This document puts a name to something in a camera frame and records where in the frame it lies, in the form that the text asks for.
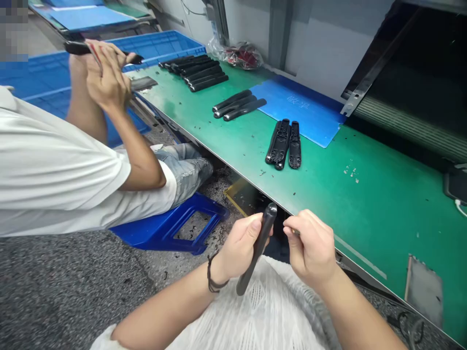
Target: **ripped jeans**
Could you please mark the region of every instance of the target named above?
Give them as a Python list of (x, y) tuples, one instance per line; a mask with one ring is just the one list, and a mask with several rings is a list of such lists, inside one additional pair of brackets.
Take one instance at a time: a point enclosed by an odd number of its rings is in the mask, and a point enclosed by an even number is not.
[(171, 209), (186, 201), (213, 174), (212, 164), (201, 156), (192, 143), (165, 146), (156, 151), (177, 180), (177, 191)]

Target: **blue plastic crate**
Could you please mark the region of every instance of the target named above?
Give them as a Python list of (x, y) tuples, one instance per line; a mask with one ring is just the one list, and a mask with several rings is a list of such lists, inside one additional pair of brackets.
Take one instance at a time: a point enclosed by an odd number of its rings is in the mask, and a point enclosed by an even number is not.
[[(201, 55), (206, 48), (176, 31), (151, 33), (110, 40), (123, 51), (135, 52), (145, 58), (142, 65), (129, 65), (124, 71), (144, 69), (177, 57)], [(59, 118), (67, 115), (71, 97), (68, 65), (69, 54), (57, 52), (30, 57), (27, 62), (0, 63), (0, 85), (11, 85), (13, 94)], [(150, 130), (136, 114), (129, 111), (139, 132)], [(107, 119), (108, 144), (122, 144), (113, 124)]]

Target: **bracelet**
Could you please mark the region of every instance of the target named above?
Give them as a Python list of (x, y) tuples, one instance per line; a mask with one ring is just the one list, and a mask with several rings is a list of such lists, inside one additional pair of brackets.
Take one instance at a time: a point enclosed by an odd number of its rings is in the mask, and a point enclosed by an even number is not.
[(223, 283), (223, 284), (217, 284), (211, 279), (211, 263), (213, 262), (214, 257), (217, 255), (218, 252), (214, 253), (212, 257), (209, 257), (208, 255), (208, 288), (211, 293), (219, 293), (219, 289), (225, 287), (229, 281)]

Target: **blue plastic stool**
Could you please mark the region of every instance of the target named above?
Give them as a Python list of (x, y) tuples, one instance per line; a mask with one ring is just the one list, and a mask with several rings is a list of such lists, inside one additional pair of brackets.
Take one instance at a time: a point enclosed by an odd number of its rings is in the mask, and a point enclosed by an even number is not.
[[(176, 233), (196, 212), (211, 215), (211, 220), (193, 240), (174, 239)], [(229, 210), (208, 197), (196, 192), (178, 207), (164, 214), (112, 227), (110, 230), (126, 244), (143, 250), (186, 251), (201, 254), (204, 241), (220, 220), (229, 217)]]

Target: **workbench surface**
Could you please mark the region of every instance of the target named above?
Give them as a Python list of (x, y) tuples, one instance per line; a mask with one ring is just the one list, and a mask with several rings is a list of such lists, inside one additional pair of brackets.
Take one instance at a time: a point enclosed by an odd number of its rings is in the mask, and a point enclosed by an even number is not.
[[(221, 63), (227, 82), (192, 93), (157, 66), (128, 73), (158, 85), (141, 96), (292, 214), (310, 209), (335, 233), (336, 248), (404, 298), (409, 254), (443, 280), (443, 330), (467, 346), (467, 219), (443, 194), (442, 174), (343, 125), (327, 148), (302, 137), (302, 166), (265, 163), (276, 121), (254, 111), (231, 122), (212, 107), (271, 77)], [(293, 120), (293, 116), (284, 118)]]

